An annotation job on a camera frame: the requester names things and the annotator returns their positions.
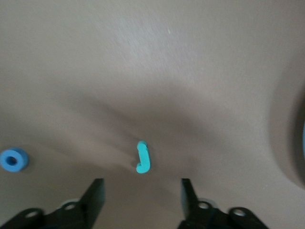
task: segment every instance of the blue washer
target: blue washer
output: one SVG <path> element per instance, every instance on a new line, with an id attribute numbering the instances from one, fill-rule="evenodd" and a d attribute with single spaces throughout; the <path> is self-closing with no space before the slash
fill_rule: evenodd
<path id="1" fill-rule="evenodd" d="M 19 172 L 28 165 L 29 156 L 20 148 L 4 150 L 0 155 L 1 166 L 9 172 Z"/>

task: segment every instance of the screw hole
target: screw hole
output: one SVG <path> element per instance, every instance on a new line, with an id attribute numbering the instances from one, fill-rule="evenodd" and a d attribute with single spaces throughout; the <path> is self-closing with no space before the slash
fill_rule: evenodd
<path id="1" fill-rule="evenodd" d="M 240 217 L 244 217 L 246 215 L 246 213 L 240 209 L 235 209 L 233 213 Z"/>
<path id="2" fill-rule="evenodd" d="M 17 159 L 12 156 L 9 156 L 6 159 L 6 163 L 8 163 L 10 166 L 14 166 L 15 164 L 17 164 Z"/>
<path id="3" fill-rule="evenodd" d="M 74 207 L 75 207 L 75 204 L 69 204 L 69 205 L 66 206 L 64 209 L 65 209 L 66 211 L 68 211 L 68 210 L 73 209 Z"/>
<path id="4" fill-rule="evenodd" d="M 207 203 L 201 202 L 198 204 L 198 207 L 200 207 L 201 209 L 208 209 L 209 205 Z"/>
<path id="5" fill-rule="evenodd" d="M 33 216 L 36 216 L 38 214 L 38 211 L 32 211 L 25 215 L 25 218 L 31 218 Z"/>

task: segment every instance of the metal screw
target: metal screw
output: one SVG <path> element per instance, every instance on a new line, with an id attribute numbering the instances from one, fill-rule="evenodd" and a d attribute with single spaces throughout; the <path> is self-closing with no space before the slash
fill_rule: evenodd
<path id="1" fill-rule="evenodd" d="M 246 213 L 244 213 L 244 211 L 242 211 L 240 209 L 235 209 L 233 213 L 240 217 L 244 217 L 246 215 Z"/>
<path id="2" fill-rule="evenodd" d="M 68 206 L 65 207 L 65 210 L 71 210 L 75 207 L 75 204 L 69 204 Z"/>
<path id="3" fill-rule="evenodd" d="M 198 207 L 200 207 L 201 209 L 208 209 L 209 205 L 207 203 L 201 202 L 198 204 Z"/>
<path id="4" fill-rule="evenodd" d="M 32 212 L 26 214 L 26 215 L 25 215 L 25 218 L 31 218 L 31 217 L 33 217 L 33 216 L 36 216 L 37 214 L 38 214 L 37 211 L 32 211 Z"/>

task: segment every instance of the blue foam ring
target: blue foam ring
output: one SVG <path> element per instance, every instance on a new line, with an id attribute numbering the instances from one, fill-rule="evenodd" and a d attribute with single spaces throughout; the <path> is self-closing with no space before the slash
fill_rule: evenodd
<path id="1" fill-rule="evenodd" d="M 0 162 L 5 170 L 15 173 L 28 165 L 29 156 L 23 149 L 13 147 L 1 153 Z"/>

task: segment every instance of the blue circular object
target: blue circular object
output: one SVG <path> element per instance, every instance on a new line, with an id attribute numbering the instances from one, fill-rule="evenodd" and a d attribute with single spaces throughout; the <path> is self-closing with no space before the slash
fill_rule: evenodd
<path id="1" fill-rule="evenodd" d="M 1 166 L 9 172 L 19 172 L 28 165 L 28 154 L 20 148 L 4 150 L 0 156 Z"/>

